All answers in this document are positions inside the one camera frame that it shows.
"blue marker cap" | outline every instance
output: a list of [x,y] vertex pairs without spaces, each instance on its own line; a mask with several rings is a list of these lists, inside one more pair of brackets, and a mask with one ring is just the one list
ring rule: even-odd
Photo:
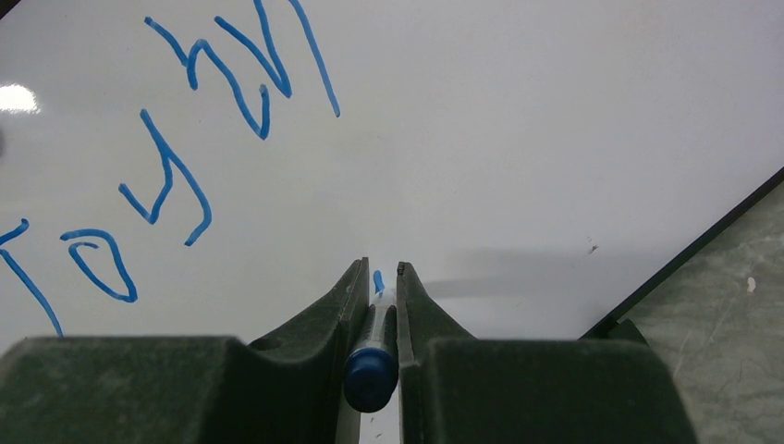
[[355,351],[346,361],[343,393],[359,412],[383,409],[398,384],[398,362],[386,351],[366,348]]

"white surface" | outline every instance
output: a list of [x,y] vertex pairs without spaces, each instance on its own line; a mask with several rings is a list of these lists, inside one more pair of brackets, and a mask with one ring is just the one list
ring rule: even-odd
[[[388,277],[412,262],[476,335],[576,338],[784,166],[780,1],[302,1],[339,118],[283,0],[265,6],[290,99],[213,22],[263,48],[251,0],[23,0],[0,20],[0,86],[36,106],[0,105],[0,231],[31,224],[2,248],[66,335],[254,339],[368,255]],[[204,54],[190,89],[146,16],[207,39],[256,118],[268,85],[265,141]],[[149,208],[163,185],[143,108],[212,207],[191,247],[177,170],[154,225],[117,191]],[[77,268],[59,237],[78,228],[114,236],[136,302]],[[124,291],[96,243],[85,261]],[[54,333],[2,261],[0,293],[0,348]]]

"whiteboard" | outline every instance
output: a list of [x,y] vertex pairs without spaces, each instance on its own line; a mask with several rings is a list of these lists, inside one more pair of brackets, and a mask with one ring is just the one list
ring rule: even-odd
[[577,338],[784,166],[780,1],[300,1],[0,20],[0,348],[255,339],[364,255]]

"concrete floor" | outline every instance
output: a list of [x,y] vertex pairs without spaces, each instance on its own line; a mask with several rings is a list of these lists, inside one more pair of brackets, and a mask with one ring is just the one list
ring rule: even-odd
[[628,313],[703,443],[784,442],[784,186]]

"blue marker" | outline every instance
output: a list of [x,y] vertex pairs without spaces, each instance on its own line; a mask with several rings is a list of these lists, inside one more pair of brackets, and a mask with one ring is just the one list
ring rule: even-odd
[[381,272],[373,273],[375,297],[357,345],[346,360],[343,393],[359,412],[378,412],[398,384],[398,309],[395,289],[385,289]]

